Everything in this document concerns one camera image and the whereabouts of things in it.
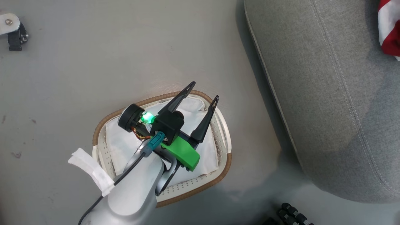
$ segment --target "gray sofa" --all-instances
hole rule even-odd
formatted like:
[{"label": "gray sofa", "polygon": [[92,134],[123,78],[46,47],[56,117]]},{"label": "gray sofa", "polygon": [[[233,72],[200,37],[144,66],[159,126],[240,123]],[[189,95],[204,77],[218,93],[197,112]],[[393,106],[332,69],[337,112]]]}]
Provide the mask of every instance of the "gray sofa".
[{"label": "gray sofa", "polygon": [[400,62],[379,0],[247,0],[248,25],[303,171],[365,203],[400,199]]}]

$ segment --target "green led light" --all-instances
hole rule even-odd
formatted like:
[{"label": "green led light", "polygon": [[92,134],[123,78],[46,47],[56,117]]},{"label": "green led light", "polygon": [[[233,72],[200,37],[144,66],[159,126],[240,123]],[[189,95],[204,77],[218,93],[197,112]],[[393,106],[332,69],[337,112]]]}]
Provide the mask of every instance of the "green led light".
[{"label": "green led light", "polygon": [[145,114],[142,115],[140,118],[144,123],[152,123],[154,116],[153,114],[146,112]]}]

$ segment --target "white cloth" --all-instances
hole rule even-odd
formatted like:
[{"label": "white cloth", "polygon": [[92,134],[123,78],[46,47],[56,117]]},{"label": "white cloth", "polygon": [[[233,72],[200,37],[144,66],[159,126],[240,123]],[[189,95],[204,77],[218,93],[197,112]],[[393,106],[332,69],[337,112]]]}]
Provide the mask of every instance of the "white cloth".
[{"label": "white cloth", "polygon": [[[167,103],[168,101],[155,103],[154,105],[146,107],[145,110],[153,115],[157,115],[157,112]],[[184,116],[185,124],[182,127],[182,131],[188,135],[197,127],[207,113],[205,111],[204,102],[191,96],[185,98],[177,110]],[[128,133],[120,128],[117,124],[117,120],[118,118],[115,118],[106,124],[106,143],[110,151],[115,172],[119,175],[123,172],[128,160],[142,142],[136,138],[134,133]],[[169,186],[191,180],[218,169],[217,150],[210,127],[208,127],[203,143],[199,144],[196,151],[200,154],[200,161],[195,170],[193,172],[188,172],[180,168],[172,178]]]},{"label": "white cloth", "polygon": [[91,176],[97,187],[105,197],[114,188],[114,181],[111,177],[101,168],[101,166],[83,149],[78,148],[68,163],[73,164]]}]

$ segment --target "teal connector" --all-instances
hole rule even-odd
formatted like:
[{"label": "teal connector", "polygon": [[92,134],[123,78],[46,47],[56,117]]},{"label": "teal connector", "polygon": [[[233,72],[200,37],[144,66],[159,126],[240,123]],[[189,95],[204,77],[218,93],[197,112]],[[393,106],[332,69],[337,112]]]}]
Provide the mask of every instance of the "teal connector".
[{"label": "teal connector", "polygon": [[149,143],[147,144],[152,150],[156,149],[158,145],[162,143],[165,138],[165,134],[161,131],[158,131],[154,137],[151,138]]}]

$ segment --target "cable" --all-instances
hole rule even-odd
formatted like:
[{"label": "cable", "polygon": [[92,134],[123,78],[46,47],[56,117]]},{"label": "cable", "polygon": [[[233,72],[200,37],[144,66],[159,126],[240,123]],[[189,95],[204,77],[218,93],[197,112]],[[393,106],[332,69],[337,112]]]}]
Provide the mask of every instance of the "cable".
[{"label": "cable", "polygon": [[94,209],[97,204],[103,199],[103,195],[100,196],[100,198],[97,199],[97,201],[83,214],[83,216],[80,218],[78,225],[80,225],[83,221],[83,219]]},{"label": "cable", "polygon": [[122,176],[120,178],[118,178],[117,181],[115,181],[114,186],[116,186],[120,181],[122,181],[123,178],[125,178],[128,173],[133,170],[133,168],[135,168],[135,166],[140,162],[140,160],[142,160],[142,158],[144,157],[145,153],[141,153],[139,158],[129,167],[129,169],[124,172],[124,174],[122,174]]},{"label": "cable", "polygon": [[[130,171],[133,170],[133,168],[135,168],[135,166],[140,162],[140,160],[142,160],[142,158],[144,157],[144,155],[145,155],[145,153],[141,153],[141,154],[140,154],[139,158],[129,167],[129,169],[128,169],[126,172],[124,172],[124,174],[122,174],[122,176],[121,176],[120,178],[118,178],[117,181],[114,182],[114,186],[116,186],[119,182],[121,182],[122,179],[125,178],[125,177],[128,175],[128,173],[129,173]],[[81,225],[83,219],[90,213],[90,211],[92,211],[92,210],[97,206],[97,204],[98,204],[102,199],[103,199],[103,196],[100,196],[100,197],[96,200],[96,202],[82,215],[82,217],[80,218],[80,220],[79,220],[79,222],[78,222],[78,225]]]},{"label": "cable", "polygon": [[136,137],[137,137],[139,140],[142,140],[142,139],[150,139],[150,138],[151,138],[151,136],[146,136],[146,137],[139,136],[139,135],[136,133],[136,129],[135,129],[135,128],[131,127],[131,129],[133,130],[133,133],[136,135]]}]

